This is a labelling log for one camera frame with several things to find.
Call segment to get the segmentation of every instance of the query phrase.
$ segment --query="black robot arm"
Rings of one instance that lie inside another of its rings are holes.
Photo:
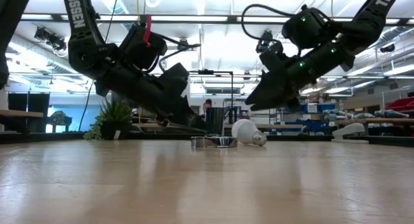
[[[288,57],[280,41],[260,55],[269,72],[246,99],[252,111],[287,105],[298,110],[299,90],[337,66],[353,67],[355,55],[366,50],[381,35],[386,17],[396,0],[367,0],[351,22],[329,19],[318,9],[304,6],[282,28],[284,38],[299,50],[313,49],[306,55]]]
[[[95,80],[96,93],[109,90],[134,100],[157,115],[162,125],[177,124],[205,129],[205,123],[189,107],[181,94],[187,86],[189,72],[174,65],[160,77],[148,70],[167,51],[166,42],[148,28],[132,26],[121,46],[106,43],[99,33],[91,0],[64,0],[71,38],[69,63],[73,69]]]

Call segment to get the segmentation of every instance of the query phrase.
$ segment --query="metal bowl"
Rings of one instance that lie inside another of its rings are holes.
[[[191,147],[200,148],[233,148],[237,146],[234,137],[192,137]]]

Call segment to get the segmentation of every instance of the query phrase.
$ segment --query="red object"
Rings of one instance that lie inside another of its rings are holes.
[[[384,108],[385,110],[394,110],[399,112],[414,112],[414,98],[401,98],[399,100],[394,101],[390,105]]]
[[[151,16],[148,15],[148,17],[147,17],[147,28],[145,29],[144,37],[143,37],[144,42],[147,43],[147,47],[151,46],[151,44],[149,43],[149,36],[151,35],[151,22],[152,22]]]

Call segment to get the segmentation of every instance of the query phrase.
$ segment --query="black trash can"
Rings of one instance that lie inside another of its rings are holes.
[[[224,108],[208,107],[205,120],[207,134],[221,135],[224,127]]]

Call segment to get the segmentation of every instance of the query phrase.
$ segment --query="bulb base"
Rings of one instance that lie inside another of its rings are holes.
[[[267,142],[266,136],[263,135],[263,133],[256,133],[253,136],[253,143],[258,146],[264,146]]]

